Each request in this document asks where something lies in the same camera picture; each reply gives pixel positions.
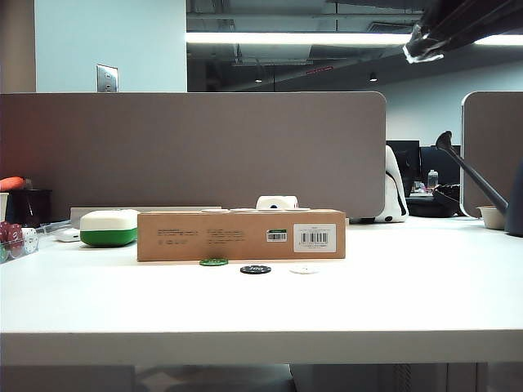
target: white cup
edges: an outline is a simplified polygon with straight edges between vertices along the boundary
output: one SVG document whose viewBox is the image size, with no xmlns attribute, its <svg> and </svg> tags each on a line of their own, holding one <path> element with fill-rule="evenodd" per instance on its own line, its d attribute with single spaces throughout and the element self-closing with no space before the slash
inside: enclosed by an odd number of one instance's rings
<svg viewBox="0 0 523 392">
<path fill-rule="evenodd" d="M 0 222 L 6 219 L 7 196 L 9 194 L 0 193 Z"/>
<path fill-rule="evenodd" d="M 505 229 L 505 217 L 494 206 L 478 207 L 483 216 L 485 227 L 487 229 L 503 230 Z"/>
</svg>

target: ceiling light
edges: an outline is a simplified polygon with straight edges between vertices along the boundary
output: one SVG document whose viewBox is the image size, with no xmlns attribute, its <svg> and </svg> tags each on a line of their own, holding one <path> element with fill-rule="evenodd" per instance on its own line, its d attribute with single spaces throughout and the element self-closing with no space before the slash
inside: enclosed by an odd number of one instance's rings
<svg viewBox="0 0 523 392">
<path fill-rule="evenodd" d="M 482 38 L 474 43 L 478 45 L 519 46 L 523 45 L 523 35 L 501 34 Z"/>
<path fill-rule="evenodd" d="M 380 33 L 186 33 L 188 43 L 268 45 L 404 45 L 410 34 Z"/>
</svg>

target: wall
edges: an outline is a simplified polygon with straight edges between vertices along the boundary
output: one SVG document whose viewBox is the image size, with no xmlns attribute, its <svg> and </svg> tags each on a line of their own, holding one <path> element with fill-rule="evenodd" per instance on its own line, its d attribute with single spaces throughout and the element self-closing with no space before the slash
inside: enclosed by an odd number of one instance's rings
<svg viewBox="0 0 523 392">
<path fill-rule="evenodd" d="M 185 0 L 34 0 L 38 92 L 95 91 L 97 63 L 120 91 L 187 91 Z"/>
<path fill-rule="evenodd" d="M 0 92 L 35 88 L 33 0 L 0 0 Z"/>
<path fill-rule="evenodd" d="M 523 90 L 523 61 L 432 78 L 376 85 L 387 98 L 387 139 L 420 140 L 433 145 L 440 133 L 453 132 L 461 143 L 461 104 L 473 91 Z"/>
</svg>

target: electrical outlet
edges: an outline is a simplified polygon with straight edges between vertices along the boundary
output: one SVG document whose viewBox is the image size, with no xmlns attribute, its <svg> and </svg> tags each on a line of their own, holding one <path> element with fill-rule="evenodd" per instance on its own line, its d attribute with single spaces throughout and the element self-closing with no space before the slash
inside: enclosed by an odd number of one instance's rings
<svg viewBox="0 0 523 392">
<path fill-rule="evenodd" d="M 96 84 L 98 92 L 118 92 L 118 68 L 97 64 Z"/>
</svg>

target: water bottle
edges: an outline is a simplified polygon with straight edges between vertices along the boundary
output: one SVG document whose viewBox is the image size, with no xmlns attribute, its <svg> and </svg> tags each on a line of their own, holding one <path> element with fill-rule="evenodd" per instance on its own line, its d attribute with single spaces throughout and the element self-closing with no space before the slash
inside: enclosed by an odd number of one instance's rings
<svg viewBox="0 0 523 392">
<path fill-rule="evenodd" d="M 434 192 L 434 188 L 438 186 L 438 172 L 430 170 L 427 178 L 427 189 L 430 193 Z"/>
</svg>

